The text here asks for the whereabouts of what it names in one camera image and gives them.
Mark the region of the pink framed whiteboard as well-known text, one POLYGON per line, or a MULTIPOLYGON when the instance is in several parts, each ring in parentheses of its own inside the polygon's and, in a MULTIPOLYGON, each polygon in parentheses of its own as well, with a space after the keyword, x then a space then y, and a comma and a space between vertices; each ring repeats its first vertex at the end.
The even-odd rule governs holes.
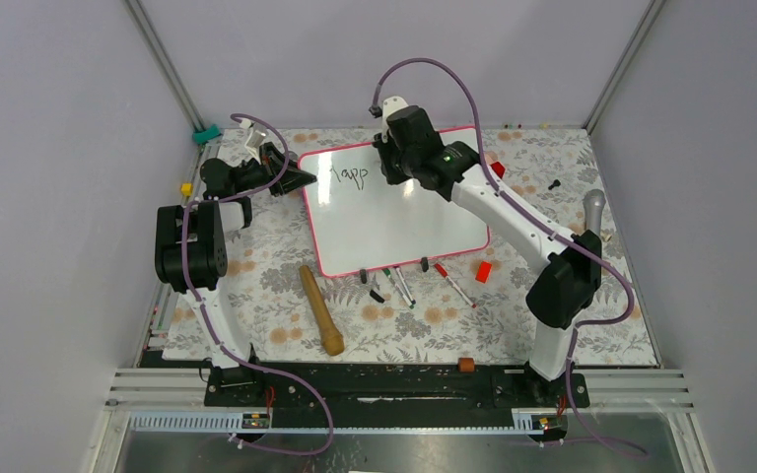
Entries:
POLYGON ((477 251, 490 242, 480 219, 416 180, 388 184, 369 142, 305 153, 298 166, 316 178, 303 193, 325 277, 477 251))

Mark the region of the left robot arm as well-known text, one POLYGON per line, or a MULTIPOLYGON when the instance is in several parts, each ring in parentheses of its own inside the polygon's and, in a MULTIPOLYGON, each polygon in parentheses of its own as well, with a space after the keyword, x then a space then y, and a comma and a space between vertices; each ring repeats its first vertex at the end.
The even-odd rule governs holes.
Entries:
POLYGON ((199 176, 205 184, 201 201, 157 210, 155 270, 159 281, 186 301, 207 337, 205 359, 216 372, 209 381, 213 389, 221 388, 225 371, 239 369, 229 380, 229 392, 241 404, 252 405, 265 395, 267 381, 250 369, 257 362, 252 342, 231 315, 224 281, 229 269, 226 232, 250 226, 254 190, 283 196, 317 182, 317 177, 299 169, 271 142, 235 166, 209 159, 199 176))

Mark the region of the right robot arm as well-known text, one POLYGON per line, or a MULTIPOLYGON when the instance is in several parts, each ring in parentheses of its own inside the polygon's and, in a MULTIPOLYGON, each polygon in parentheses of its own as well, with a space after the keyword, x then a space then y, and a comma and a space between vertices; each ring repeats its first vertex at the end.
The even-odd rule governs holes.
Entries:
POLYGON ((529 205, 494 173, 480 146, 445 141, 424 108, 393 97, 372 105, 370 113, 381 121, 373 145, 388 184, 415 180, 471 213, 535 274, 525 297, 537 320, 525 390, 535 404, 553 404, 565 392, 562 375, 571 364, 575 320, 601 283, 599 237, 591 231, 576 235, 529 205))

